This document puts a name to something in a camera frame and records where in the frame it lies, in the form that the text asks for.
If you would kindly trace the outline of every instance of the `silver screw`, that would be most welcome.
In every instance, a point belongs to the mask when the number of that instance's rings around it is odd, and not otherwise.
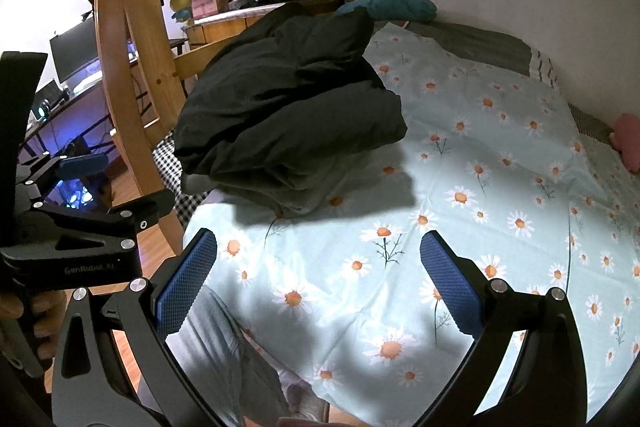
[[[504,293],[507,291],[507,283],[502,279],[492,279],[491,288],[493,291],[497,293]]]
[[[566,296],[566,294],[560,288],[551,288],[551,296],[556,301],[562,301],[564,300],[564,297]]]
[[[76,288],[74,291],[74,299],[76,301],[81,301],[86,297],[86,288]]]
[[[146,280],[142,279],[142,277],[138,277],[137,279],[133,279],[129,283],[129,288],[132,292],[141,292],[146,288]]]

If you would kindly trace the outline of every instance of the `pile of clothes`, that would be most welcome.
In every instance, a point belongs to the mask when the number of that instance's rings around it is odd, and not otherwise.
[[[175,127],[187,194],[212,188],[306,214],[361,153],[404,137],[400,98],[362,57],[364,8],[313,17],[270,12],[207,65]]]

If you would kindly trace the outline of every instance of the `bed sheet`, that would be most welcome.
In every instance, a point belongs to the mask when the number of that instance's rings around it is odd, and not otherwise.
[[[363,155],[305,217],[212,192],[185,236],[216,234],[206,285],[318,396],[370,425],[408,426],[472,342],[420,263],[420,238],[436,229],[488,279],[567,290],[591,417],[638,352],[638,184],[540,82],[397,27],[365,56],[400,94],[407,136]],[[499,399],[523,336],[481,409]]]

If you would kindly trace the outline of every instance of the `dark comforter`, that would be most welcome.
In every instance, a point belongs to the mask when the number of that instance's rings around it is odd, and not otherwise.
[[[400,99],[362,57],[372,32],[364,9],[318,18],[296,3],[247,28],[203,71],[178,118],[175,155],[199,174],[184,190],[222,185],[305,212],[302,200],[337,182],[354,154],[401,139]]]

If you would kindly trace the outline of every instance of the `pink plush toy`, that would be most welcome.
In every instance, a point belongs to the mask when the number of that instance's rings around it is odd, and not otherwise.
[[[620,151],[622,163],[628,171],[640,170],[640,118],[624,113],[613,126],[609,135],[611,146]]]

